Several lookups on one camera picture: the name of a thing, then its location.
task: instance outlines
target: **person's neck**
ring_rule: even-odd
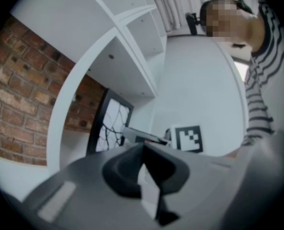
[[[252,47],[252,52],[257,52],[265,39],[265,26],[261,14],[257,18],[253,18],[249,22],[246,43]]]

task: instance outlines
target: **white cabinet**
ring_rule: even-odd
[[[121,95],[158,95],[166,34],[154,0],[19,0],[11,14],[76,63],[49,123],[50,173],[60,169],[63,126],[85,74]]]

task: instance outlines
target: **black and white square marker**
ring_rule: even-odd
[[[203,152],[200,126],[175,128],[177,149],[182,151]]]

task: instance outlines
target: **black and white striped shirt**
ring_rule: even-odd
[[[284,130],[284,27],[264,0],[259,11],[265,24],[265,40],[251,55],[245,79],[249,127],[242,146]]]

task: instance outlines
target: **person's arm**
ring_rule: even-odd
[[[257,140],[273,133],[273,118],[269,115],[268,108],[263,101],[257,66],[254,64],[249,67],[246,74],[245,92],[249,112],[249,125],[241,147],[225,155],[226,157],[236,158],[239,149],[245,146],[252,146]]]

